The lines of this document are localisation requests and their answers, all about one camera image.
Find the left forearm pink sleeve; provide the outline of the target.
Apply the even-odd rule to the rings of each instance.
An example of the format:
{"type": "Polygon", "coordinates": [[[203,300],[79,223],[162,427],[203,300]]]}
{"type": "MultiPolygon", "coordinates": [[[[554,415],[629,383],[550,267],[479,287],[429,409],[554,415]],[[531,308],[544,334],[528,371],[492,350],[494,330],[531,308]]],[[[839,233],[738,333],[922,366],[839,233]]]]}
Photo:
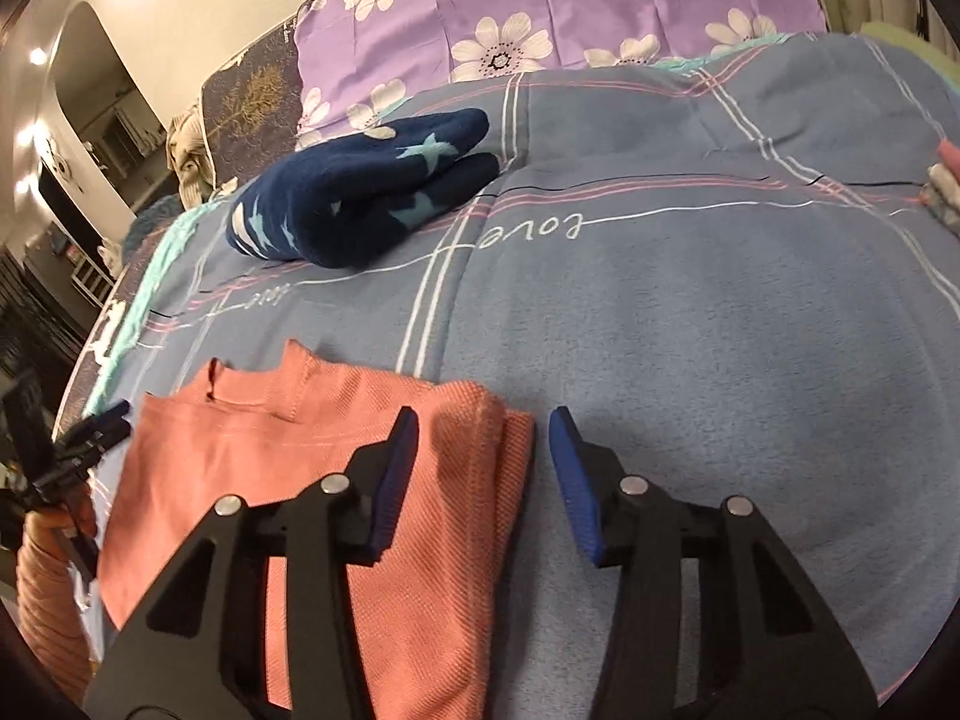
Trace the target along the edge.
{"type": "Polygon", "coordinates": [[[96,535],[89,507],[78,520],[65,509],[29,512],[16,558],[16,590],[23,639],[53,682],[79,706],[93,679],[93,660],[73,598],[67,553],[57,538],[73,525],[96,535]]]}

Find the person's left hand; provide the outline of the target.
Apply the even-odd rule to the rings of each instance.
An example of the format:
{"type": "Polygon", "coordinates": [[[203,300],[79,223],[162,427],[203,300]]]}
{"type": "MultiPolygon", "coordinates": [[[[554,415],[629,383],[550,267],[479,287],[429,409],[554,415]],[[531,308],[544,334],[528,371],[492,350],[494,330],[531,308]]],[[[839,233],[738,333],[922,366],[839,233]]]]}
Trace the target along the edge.
{"type": "Polygon", "coordinates": [[[73,493],[62,504],[29,512],[26,532],[36,541],[52,539],[57,533],[67,532],[96,536],[98,525],[89,486],[83,484],[80,488],[73,489],[73,493]]]}

